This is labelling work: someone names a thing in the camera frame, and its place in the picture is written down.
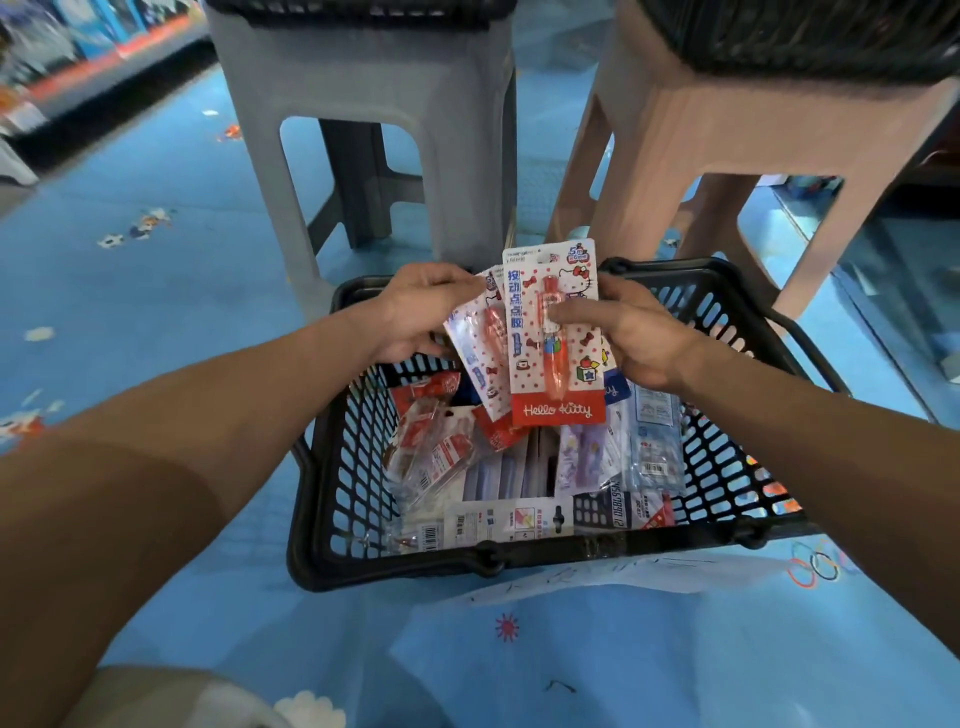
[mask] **black plastic shopping basket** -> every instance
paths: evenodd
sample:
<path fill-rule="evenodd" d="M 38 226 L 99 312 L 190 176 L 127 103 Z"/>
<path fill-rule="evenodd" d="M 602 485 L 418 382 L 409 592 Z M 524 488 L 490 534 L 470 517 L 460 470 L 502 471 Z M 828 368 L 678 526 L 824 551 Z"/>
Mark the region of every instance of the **black plastic shopping basket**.
<path fill-rule="evenodd" d="M 681 321 L 693 322 L 759 361 L 806 378 L 769 319 L 786 329 L 831 389 L 848 393 L 800 327 L 759 306 L 727 261 L 632 263 L 617 258 L 606 261 L 602 270 L 643 283 Z M 345 283 L 334 295 L 331 309 L 372 298 L 389 280 Z M 804 512 L 784 513 L 789 494 L 774 485 L 774 478 L 748 457 L 750 453 L 729 441 L 705 416 L 685 408 L 686 490 L 674 498 L 676 526 L 391 555 L 384 525 L 399 513 L 384 487 L 380 457 L 397 416 L 387 389 L 453 367 L 419 354 L 402 365 L 372 367 L 317 418 L 312 447 L 299 438 L 294 455 L 300 464 L 300 487 L 287 565 L 304 589 L 321 592 L 397 576 L 465 572 L 493 576 L 505 568 L 731 544 L 761 548 L 771 539 L 817 532 Z"/>

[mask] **forearm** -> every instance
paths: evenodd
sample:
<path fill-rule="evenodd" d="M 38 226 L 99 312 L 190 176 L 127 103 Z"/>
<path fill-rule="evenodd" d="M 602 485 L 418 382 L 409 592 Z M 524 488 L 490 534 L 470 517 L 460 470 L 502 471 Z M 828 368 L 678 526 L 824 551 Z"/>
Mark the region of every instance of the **forearm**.
<path fill-rule="evenodd" d="M 0 600 L 11 724 L 60 719 L 113 635 L 371 363 L 364 306 L 160 376 L 0 458 L 0 578 L 18 595 Z"/>
<path fill-rule="evenodd" d="M 856 563 L 955 653 L 960 433 L 875 407 L 709 341 L 684 399 L 762 463 Z"/>

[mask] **hello kitty logo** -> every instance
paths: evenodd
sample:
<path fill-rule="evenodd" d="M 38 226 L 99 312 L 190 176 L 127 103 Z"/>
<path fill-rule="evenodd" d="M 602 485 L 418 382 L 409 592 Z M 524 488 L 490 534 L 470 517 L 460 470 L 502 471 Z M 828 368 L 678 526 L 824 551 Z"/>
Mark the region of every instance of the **hello kitty logo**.
<path fill-rule="evenodd" d="M 590 271 L 583 265 L 575 265 L 568 270 L 561 269 L 558 278 L 560 289 L 568 298 L 583 298 L 584 292 L 590 288 Z"/>
<path fill-rule="evenodd" d="M 572 248 L 570 248 L 570 252 L 566 254 L 566 262 L 570 264 L 589 263 L 590 253 L 586 251 L 583 243 L 577 243 Z"/>

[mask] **barcode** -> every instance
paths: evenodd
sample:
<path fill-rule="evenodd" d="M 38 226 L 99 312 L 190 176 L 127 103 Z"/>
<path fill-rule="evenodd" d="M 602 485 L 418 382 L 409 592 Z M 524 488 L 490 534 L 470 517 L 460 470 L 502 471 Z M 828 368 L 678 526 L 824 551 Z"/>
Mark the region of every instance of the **barcode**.
<path fill-rule="evenodd" d="M 421 551 L 436 551 L 437 550 L 437 526 L 427 525 L 424 526 L 420 531 L 420 550 Z"/>
<path fill-rule="evenodd" d="M 666 463 L 640 463 L 644 475 L 667 475 Z"/>

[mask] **hand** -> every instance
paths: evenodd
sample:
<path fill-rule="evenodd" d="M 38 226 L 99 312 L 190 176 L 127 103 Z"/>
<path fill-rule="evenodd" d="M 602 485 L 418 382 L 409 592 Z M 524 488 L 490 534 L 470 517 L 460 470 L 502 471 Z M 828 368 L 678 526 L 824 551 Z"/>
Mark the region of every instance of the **hand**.
<path fill-rule="evenodd" d="M 681 324 L 644 286 L 600 274 L 604 301 L 570 299 L 550 309 L 558 324 L 600 327 L 623 374 L 641 387 L 681 394 L 684 365 L 708 345 L 707 338 Z"/>
<path fill-rule="evenodd" d="M 486 290 L 482 278 L 452 263 L 410 263 L 370 303 L 383 332 L 376 361 L 409 359 L 415 352 L 450 357 L 451 352 L 430 338 L 442 330 L 453 309 Z"/>

